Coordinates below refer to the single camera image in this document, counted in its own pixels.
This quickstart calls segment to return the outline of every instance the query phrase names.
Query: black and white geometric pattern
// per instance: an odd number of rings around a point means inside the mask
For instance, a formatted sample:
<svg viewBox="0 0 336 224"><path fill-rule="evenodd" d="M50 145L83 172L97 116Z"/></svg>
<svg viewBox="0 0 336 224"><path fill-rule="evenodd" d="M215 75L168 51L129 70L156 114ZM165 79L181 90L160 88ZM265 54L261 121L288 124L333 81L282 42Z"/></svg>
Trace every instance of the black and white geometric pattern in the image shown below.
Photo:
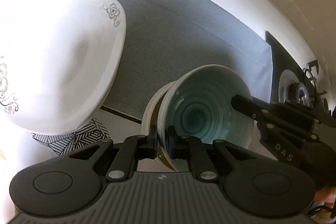
<svg viewBox="0 0 336 224"><path fill-rule="evenodd" d="M57 155L63 155L77 148L97 142L102 139L108 139L108 131L96 118L81 129L63 135L40 135L32 133L33 138L39 143L50 147Z"/></svg>

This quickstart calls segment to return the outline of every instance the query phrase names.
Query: teal bowl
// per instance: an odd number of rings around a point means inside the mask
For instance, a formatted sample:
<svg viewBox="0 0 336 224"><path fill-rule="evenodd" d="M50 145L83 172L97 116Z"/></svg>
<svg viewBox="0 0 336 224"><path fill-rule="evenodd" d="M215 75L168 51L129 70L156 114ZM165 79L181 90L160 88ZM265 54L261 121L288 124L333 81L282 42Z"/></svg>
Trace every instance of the teal bowl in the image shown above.
<svg viewBox="0 0 336 224"><path fill-rule="evenodd" d="M227 140L247 148L254 120L237 112L231 98L252 99L243 79L221 65L196 68L169 89L160 106L157 130L161 146L167 150L165 131L173 125L178 135L198 137L203 143Z"/></svg>

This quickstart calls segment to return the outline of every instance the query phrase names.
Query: gray mat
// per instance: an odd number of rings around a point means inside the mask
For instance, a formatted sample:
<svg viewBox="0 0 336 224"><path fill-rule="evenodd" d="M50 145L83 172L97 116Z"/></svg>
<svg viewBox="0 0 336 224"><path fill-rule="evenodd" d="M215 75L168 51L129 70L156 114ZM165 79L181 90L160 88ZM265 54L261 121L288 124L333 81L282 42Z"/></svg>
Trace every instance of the gray mat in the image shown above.
<svg viewBox="0 0 336 224"><path fill-rule="evenodd" d="M163 85L206 64L235 70L252 96L269 101L271 47L210 0L118 0L126 13L126 40L104 105L142 119Z"/></svg>

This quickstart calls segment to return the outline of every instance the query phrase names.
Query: white logo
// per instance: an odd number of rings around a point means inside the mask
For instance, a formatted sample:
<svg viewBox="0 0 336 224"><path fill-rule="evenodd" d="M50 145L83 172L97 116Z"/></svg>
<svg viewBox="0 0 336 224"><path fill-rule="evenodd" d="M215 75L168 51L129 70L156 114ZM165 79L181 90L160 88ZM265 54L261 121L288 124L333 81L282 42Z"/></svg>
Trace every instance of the white logo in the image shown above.
<svg viewBox="0 0 336 224"><path fill-rule="evenodd" d="M165 180L167 178L167 176L166 175L159 175L157 178L160 179L160 180Z"/></svg>

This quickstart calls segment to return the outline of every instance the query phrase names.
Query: gray fabric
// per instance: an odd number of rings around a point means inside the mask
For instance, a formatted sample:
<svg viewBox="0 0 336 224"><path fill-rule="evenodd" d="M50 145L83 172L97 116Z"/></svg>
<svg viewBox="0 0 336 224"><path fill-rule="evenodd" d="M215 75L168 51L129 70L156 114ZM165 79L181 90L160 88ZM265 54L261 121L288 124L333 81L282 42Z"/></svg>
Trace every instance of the gray fabric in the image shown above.
<svg viewBox="0 0 336 224"><path fill-rule="evenodd" d="M118 0L126 13L126 40L104 105L142 119L163 85L206 64L235 70L252 96L269 101L271 47L210 0Z"/></svg>

